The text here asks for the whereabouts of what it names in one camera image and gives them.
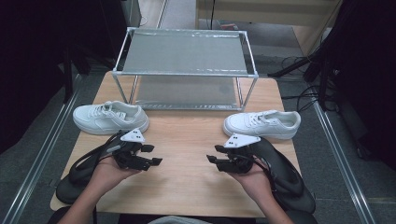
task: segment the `white bracket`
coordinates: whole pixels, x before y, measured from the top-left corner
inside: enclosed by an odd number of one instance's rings
[[[121,137],[121,141],[144,143],[146,139],[143,137],[143,134],[139,131],[139,129],[136,128],[123,135]]]
[[[252,143],[260,142],[260,137],[234,133],[224,144],[224,147],[244,147]]]

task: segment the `human arm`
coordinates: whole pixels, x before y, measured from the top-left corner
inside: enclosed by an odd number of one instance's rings
[[[94,207],[103,195],[115,188],[123,179],[140,172],[121,169],[113,157],[101,160],[93,171],[90,183],[59,223],[88,223]]]
[[[229,174],[244,188],[247,195],[260,207],[271,224],[293,223],[275,200],[270,182],[257,164],[246,174]]]

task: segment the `wooden table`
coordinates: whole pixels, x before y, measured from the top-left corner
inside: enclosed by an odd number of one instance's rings
[[[342,0],[217,0],[214,20],[292,25],[303,54],[308,55],[332,26]],[[213,0],[196,0],[199,19],[211,19]]]
[[[134,77],[119,77],[124,90],[132,88]],[[241,79],[243,89],[251,80]],[[108,72],[94,104],[120,100],[120,92]],[[283,110],[276,81],[259,78],[245,112]],[[163,158],[160,166],[131,176],[108,192],[97,204],[98,211],[125,214],[263,217],[258,206],[242,187],[219,172],[206,155],[226,158],[214,149],[229,138],[222,130],[224,119],[235,111],[147,110],[150,125],[143,133],[146,144],[154,145],[146,158]],[[66,164],[63,176],[86,152],[102,145],[109,135],[81,132]],[[291,140],[270,140],[299,169]],[[54,195],[50,207],[64,206]]]

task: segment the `white sneaker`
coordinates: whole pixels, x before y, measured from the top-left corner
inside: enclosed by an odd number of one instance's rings
[[[112,134],[138,128],[143,133],[149,127],[149,118],[140,105],[120,101],[102,105],[82,105],[73,112],[73,121],[84,132]]]
[[[291,139],[300,127],[300,114],[276,110],[240,113],[224,120],[223,131],[231,136],[240,133],[251,136]]]

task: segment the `person's left hand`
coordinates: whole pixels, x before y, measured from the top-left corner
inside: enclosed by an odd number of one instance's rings
[[[140,172],[134,169],[121,169],[113,157],[104,158],[93,171],[89,185],[103,195],[115,188],[123,179]]]

